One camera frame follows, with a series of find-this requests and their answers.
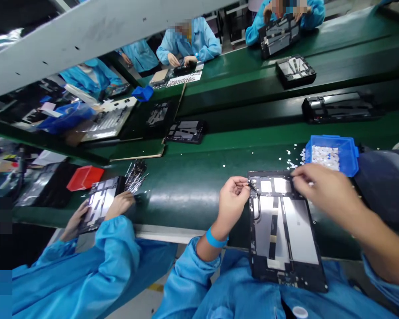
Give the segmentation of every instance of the blue box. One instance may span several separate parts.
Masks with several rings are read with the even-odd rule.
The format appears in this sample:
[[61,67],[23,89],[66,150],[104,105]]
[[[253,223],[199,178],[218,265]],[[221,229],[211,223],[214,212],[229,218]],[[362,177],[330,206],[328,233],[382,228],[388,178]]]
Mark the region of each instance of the blue box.
[[312,135],[306,144],[306,163],[312,162],[312,146],[324,146],[338,148],[340,159],[340,172],[347,177],[353,177],[359,170],[359,150],[351,137],[340,137],[339,135]]
[[154,93],[154,89],[152,86],[146,86],[145,88],[138,86],[132,93],[138,101],[140,102],[147,102],[151,98],[152,94]]

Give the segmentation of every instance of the worker's arm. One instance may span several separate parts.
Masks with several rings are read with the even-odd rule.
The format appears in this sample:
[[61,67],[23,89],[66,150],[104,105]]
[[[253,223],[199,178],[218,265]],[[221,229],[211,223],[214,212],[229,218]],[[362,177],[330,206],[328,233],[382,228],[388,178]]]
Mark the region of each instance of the worker's arm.
[[[220,191],[219,214],[209,234],[214,238],[212,244],[225,244],[249,196],[245,177],[231,177],[226,182]],[[222,248],[212,244],[207,235],[190,241],[167,279],[164,298],[154,318],[191,318],[195,314],[211,286],[210,277],[220,266]]]
[[204,45],[198,52],[198,57],[200,61],[206,62],[222,54],[222,47],[220,46],[219,40],[214,35],[207,21],[203,17],[198,19],[200,20],[200,28],[204,34],[204,40],[206,43],[206,45]]
[[55,302],[39,309],[39,313],[31,313],[32,318],[57,314],[62,318],[93,319],[120,297],[140,262],[141,249],[135,242],[133,225],[121,216],[133,203],[133,195],[124,192],[114,198],[108,209],[95,236],[95,249],[103,253],[103,262],[97,271],[75,285],[61,289]]
[[292,175],[296,189],[359,242],[371,282],[399,305],[399,236],[362,203],[344,174],[307,164]]
[[88,200],[85,200],[70,218],[60,239],[47,247],[40,258],[32,264],[32,267],[43,266],[51,261],[55,261],[63,256],[72,255],[77,246],[78,230],[77,227],[82,217],[88,212]]
[[171,53],[173,55],[176,55],[179,53],[176,44],[174,41],[176,39],[172,39],[172,37],[178,36],[178,33],[176,33],[174,30],[166,30],[164,34],[163,41],[161,42],[161,45],[158,47],[156,50],[156,55],[160,59],[162,64],[169,65],[170,62],[168,60],[168,54]]
[[302,16],[300,27],[306,30],[312,30],[324,22],[324,0],[308,0],[307,5],[311,8],[311,11]]
[[78,82],[77,79],[75,79],[68,70],[62,71],[59,74],[63,77],[67,84],[71,84],[86,93],[90,93],[90,91],[87,90],[80,82]]
[[104,62],[100,59],[98,60],[98,66],[102,70],[103,74],[108,78],[110,81],[110,86],[119,86],[123,84],[123,81],[116,75],[109,67],[106,66]]
[[258,30],[265,26],[265,20],[263,12],[265,7],[269,4],[269,0],[264,0],[260,9],[258,10],[256,17],[254,18],[253,24],[245,31],[245,43],[248,46],[252,46],[258,41]]

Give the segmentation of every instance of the workbench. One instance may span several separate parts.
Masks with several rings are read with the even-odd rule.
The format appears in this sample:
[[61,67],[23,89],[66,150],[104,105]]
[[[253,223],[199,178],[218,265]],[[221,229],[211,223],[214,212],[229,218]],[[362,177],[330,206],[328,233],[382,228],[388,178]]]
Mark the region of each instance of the workbench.
[[[210,131],[200,145],[166,142],[161,158],[146,160],[149,176],[130,216],[135,224],[206,231],[217,217],[219,190],[230,176],[286,170],[288,159],[300,162],[300,153],[312,134],[350,136],[357,144],[374,149],[390,149],[399,141],[399,24],[376,15],[374,9],[365,9],[324,23],[319,32],[279,57],[294,53],[305,56],[317,71],[315,83],[284,91],[273,62],[262,61],[259,50],[246,48],[208,62],[201,80],[187,84],[177,117],[207,118]],[[381,104],[386,103],[386,116],[345,124],[308,125],[302,121],[304,96],[356,87],[370,89]],[[178,96],[181,90],[182,86],[161,89],[154,93],[153,101]],[[129,157],[135,150],[148,153],[161,142],[122,142],[90,151],[111,159],[116,154]],[[130,161],[111,162],[103,179],[124,175],[129,165]],[[65,227],[86,194],[74,193],[62,210],[17,207],[13,219]],[[355,240],[309,204],[322,256],[359,259]],[[247,249],[248,237],[245,209],[230,234],[229,245]]]

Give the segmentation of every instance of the blue cleanroom smock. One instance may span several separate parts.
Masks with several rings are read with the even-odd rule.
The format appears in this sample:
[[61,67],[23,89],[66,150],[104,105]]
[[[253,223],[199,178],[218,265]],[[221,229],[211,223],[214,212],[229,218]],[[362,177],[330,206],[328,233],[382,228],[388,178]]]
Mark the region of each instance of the blue cleanroom smock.
[[167,29],[156,54],[163,64],[168,65],[169,53],[174,55],[180,53],[183,57],[198,54],[197,59],[202,62],[214,59],[222,53],[219,40],[203,17],[192,20],[191,39],[192,45],[179,32]]
[[158,59],[145,39],[121,47],[117,52],[125,53],[137,72],[149,71],[158,65]]
[[105,318],[171,268],[177,244],[135,239],[125,216],[102,223],[93,248],[57,241],[13,270],[13,319]]
[[123,84],[121,79],[98,58],[88,60],[84,63],[93,68],[98,84],[78,66],[73,66],[72,68],[60,73],[65,82],[78,87],[91,96],[98,96],[99,93],[105,90],[108,86],[118,86]]
[[[220,266],[220,257],[209,263],[202,261],[196,254],[198,240],[199,237],[193,238],[177,260],[164,286],[162,304],[153,318],[285,318],[281,300],[290,309],[305,310],[308,319],[397,318],[350,287],[335,261],[323,261],[328,293],[314,293],[254,279],[248,255],[227,249],[220,276],[211,285],[210,277]],[[399,286],[380,279],[364,256],[363,260],[371,282],[399,306]]]
[[[263,11],[265,7],[269,4],[270,0],[264,0],[262,6],[260,7],[257,15],[253,21],[253,24],[247,28],[245,31],[245,43],[248,46],[252,46],[258,41],[258,30],[265,26],[265,21],[263,18]],[[312,30],[317,26],[320,26],[325,19],[325,6],[324,0],[307,0],[307,5],[312,8],[310,14],[304,14],[300,19],[300,28],[306,30]],[[293,13],[292,7],[287,7],[288,13]],[[272,13],[270,18],[271,21],[277,20],[276,14]]]

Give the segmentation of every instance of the hand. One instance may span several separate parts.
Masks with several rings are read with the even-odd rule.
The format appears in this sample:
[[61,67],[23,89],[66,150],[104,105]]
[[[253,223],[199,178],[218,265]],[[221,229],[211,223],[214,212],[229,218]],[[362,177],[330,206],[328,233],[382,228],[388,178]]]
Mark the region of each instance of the hand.
[[309,14],[310,12],[312,12],[312,7],[297,7],[297,12],[293,14],[296,23],[300,21],[303,14]]
[[87,213],[90,209],[90,207],[87,205],[89,202],[88,199],[86,199],[80,207],[75,211],[75,213],[72,215],[70,218],[65,231],[63,232],[60,240],[61,241],[71,241],[74,238],[77,237],[78,234],[78,226],[81,222],[81,219],[85,213]]
[[123,192],[115,196],[114,201],[106,213],[105,220],[109,220],[120,215],[123,215],[134,204],[135,200],[133,194],[130,192]]
[[211,233],[220,241],[226,240],[244,210],[250,197],[248,180],[245,177],[231,177],[220,190],[219,215],[212,226]]
[[185,62],[184,62],[185,66],[189,64],[189,61],[198,62],[198,59],[194,55],[189,55],[185,57]]
[[295,188],[347,231],[363,220],[363,214],[371,212],[343,173],[320,164],[306,164],[291,175]]
[[130,66],[133,65],[132,61],[129,59],[127,54],[123,53],[123,54],[121,54],[121,56],[123,57],[124,62],[126,62],[128,65],[130,65]]
[[167,54],[167,58],[168,58],[168,61],[170,62],[170,64],[171,64],[173,67],[178,67],[178,66],[180,66],[179,60],[174,56],[173,53]]
[[272,1],[268,3],[267,6],[265,6],[265,9],[263,10],[263,19],[265,23],[267,24],[272,17]]

